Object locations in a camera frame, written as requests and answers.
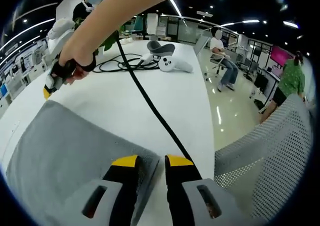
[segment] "white vr controller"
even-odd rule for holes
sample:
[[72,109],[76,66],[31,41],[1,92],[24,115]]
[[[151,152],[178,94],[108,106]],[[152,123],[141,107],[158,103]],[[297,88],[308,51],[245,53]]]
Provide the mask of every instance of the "white vr controller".
[[184,72],[192,73],[192,66],[186,61],[179,59],[174,56],[154,56],[151,53],[147,53],[141,57],[143,61],[142,65],[147,65],[151,63],[152,60],[158,62],[159,68],[163,72],[170,72],[172,70],[181,70]]

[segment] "office chair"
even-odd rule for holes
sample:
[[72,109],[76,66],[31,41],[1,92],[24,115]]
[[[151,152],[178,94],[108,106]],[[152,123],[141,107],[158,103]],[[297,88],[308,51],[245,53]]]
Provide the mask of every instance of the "office chair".
[[222,57],[221,59],[214,59],[212,56],[211,56],[211,58],[210,58],[210,62],[216,64],[216,66],[214,66],[212,69],[214,70],[215,68],[218,68],[217,71],[216,71],[216,74],[215,74],[215,77],[217,78],[218,75],[219,75],[220,67],[221,67],[221,70],[223,70],[223,69],[226,67],[226,66],[224,66],[224,65],[222,64],[222,61],[223,61],[226,57],[222,56],[221,54],[214,53],[214,52],[213,52],[212,54]]
[[270,221],[300,182],[312,145],[309,111],[292,94],[264,123],[215,152],[214,180],[248,217]]

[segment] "white plastic device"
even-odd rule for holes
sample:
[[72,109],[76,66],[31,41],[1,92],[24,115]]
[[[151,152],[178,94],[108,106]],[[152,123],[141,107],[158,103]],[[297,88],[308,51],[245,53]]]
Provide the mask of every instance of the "white plastic device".
[[193,67],[186,61],[174,56],[163,56],[159,60],[159,68],[163,72],[170,72],[174,69],[192,73]]

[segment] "monitor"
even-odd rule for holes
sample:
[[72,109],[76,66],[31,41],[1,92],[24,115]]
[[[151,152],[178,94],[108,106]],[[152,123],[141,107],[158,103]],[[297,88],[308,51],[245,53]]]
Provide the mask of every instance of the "monitor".
[[288,59],[292,59],[293,57],[285,50],[278,46],[273,46],[271,50],[270,58],[281,65],[282,67],[285,65]]

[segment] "face mask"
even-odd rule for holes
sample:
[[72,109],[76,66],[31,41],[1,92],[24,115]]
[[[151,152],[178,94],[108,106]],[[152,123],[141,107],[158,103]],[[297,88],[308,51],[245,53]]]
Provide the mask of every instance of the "face mask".
[[98,5],[101,3],[102,0],[87,0],[91,5]]
[[214,37],[215,37],[216,39],[220,40],[220,39],[222,38],[222,31],[221,31],[221,30],[217,30],[217,31],[215,32]]

